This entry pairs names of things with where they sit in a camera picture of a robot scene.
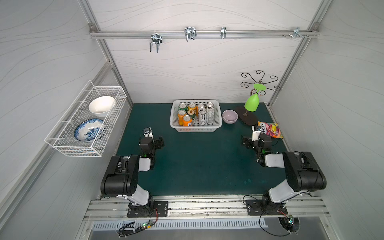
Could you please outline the white perforated plastic basket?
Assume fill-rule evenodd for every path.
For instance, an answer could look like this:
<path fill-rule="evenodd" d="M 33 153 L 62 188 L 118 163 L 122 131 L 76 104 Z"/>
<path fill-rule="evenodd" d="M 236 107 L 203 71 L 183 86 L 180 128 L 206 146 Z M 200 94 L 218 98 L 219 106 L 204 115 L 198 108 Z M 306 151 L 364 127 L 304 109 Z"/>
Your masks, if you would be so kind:
<path fill-rule="evenodd" d="M 179 126 L 178 122 L 178 106 L 180 103 L 185 103 L 189 105 L 190 102 L 194 102 L 197 105 L 197 112 L 196 112 L 196 119 L 193 122 L 192 126 L 190 127 L 184 127 Z M 200 125 L 199 124 L 199 110 L 198 106 L 199 104 L 204 104 L 207 108 L 207 104 L 211 102 L 213 103 L 215 107 L 215 119 L 214 123 L 212 125 L 205 124 Z M 171 109 L 171 116 L 170 116 L 170 126 L 174 129 L 176 129 L 178 132 L 214 132 L 216 129 L 220 128 L 222 126 L 222 115 L 221 115 L 221 108 L 216 100 L 176 100 L 173 102 L 173 106 Z"/>

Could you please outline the orange soda can yellow band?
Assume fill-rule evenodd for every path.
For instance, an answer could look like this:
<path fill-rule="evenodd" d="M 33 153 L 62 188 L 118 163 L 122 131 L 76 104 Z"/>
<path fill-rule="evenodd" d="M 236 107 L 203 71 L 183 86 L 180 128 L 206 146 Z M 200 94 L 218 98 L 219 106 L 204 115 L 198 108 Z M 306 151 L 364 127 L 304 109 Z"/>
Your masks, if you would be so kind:
<path fill-rule="evenodd" d="M 184 120 L 184 116 L 186 114 L 187 114 L 187 112 L 184 109 L 181 109 L 181 110 L 178 111 L 179 126 L 183 126 L 184 125 L 183 120 Z"/>

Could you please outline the orange Fanta can front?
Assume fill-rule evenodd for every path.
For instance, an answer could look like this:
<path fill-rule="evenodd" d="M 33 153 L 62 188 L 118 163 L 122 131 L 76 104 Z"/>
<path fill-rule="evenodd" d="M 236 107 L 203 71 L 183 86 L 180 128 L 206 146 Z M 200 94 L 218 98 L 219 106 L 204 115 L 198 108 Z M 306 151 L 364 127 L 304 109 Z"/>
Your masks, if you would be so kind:
<path fill-rule="evenodd" d="M 183 126 L 184 127 L 190 127 L 193 124 L 193 119 L 190 115 L 185 115 L 183 117 Z"/>

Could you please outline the white Monster can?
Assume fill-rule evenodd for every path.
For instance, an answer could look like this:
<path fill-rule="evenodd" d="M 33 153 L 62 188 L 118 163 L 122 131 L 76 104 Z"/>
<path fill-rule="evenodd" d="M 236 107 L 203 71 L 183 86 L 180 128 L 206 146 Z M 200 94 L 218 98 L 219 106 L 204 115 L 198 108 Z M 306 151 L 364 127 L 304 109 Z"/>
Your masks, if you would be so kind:
<path fill-rule="evenodd" d="M 215 107 L 213 103 L 209 102 L 207 104 L 207 124 L 212 125 L 215 119 Z"/>
<path fill-rule="evenodd" d="M 199 104 L 199 124 L 205 125 L 207 123 L 207 110 L 204 104 Z"/>

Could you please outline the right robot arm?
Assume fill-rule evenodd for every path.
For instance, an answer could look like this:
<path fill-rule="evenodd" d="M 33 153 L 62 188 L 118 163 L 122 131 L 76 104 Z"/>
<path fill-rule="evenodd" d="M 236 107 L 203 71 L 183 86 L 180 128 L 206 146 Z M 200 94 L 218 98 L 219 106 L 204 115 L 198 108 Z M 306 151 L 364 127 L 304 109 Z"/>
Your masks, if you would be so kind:
<path fill-rule="evenodd" d="M 242 145 L 256 153 L 262 167 L 285 170 L 286 178 L 263 195 L 261 206 L 282 205 L 305 193 L 323 190 L 327 180 L 310 152 L 272 153 L 272 137 L 259 134 L 258 139 L 242 137 Z"/>

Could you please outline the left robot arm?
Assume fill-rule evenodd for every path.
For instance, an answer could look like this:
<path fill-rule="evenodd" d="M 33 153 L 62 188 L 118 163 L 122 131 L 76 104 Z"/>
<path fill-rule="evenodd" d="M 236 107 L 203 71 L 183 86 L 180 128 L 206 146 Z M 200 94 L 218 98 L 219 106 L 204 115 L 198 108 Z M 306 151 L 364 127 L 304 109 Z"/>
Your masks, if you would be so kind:
<path fill-rule="evenodd" d="M 101 193 L 129 201 L 133 206 L 153 208 L 153 197 L 139 185 L 139 173 L 153 170 L 156 151 L 165 146 L 164 139 L 141 139 L 141 153 L 112 156 L 101 182 Z"/>

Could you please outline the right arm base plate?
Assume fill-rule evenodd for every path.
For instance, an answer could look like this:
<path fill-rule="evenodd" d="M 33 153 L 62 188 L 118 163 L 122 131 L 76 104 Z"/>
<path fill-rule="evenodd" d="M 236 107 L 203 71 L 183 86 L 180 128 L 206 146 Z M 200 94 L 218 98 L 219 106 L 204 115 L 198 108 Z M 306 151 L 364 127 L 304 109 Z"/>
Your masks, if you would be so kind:
<path fill-rule="evenodd" d="M 249 216 L 280 216 L 288 215 L 284 204 L 267 203 L 262 200 L 245 200 L 244 204 Z"/>

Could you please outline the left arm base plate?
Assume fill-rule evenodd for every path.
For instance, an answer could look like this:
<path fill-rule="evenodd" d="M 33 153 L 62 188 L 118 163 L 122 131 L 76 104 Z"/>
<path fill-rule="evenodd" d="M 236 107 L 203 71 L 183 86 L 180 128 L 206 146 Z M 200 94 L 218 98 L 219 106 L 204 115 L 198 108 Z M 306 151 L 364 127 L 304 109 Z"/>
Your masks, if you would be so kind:
<path fill-rule="evenodd" d="M 168 216 L 169 202 L 168 201 L 152 201 L 145 206 L 135 206 L 129 204 L 127 217 L 128 218 L 165 218 Z"/>

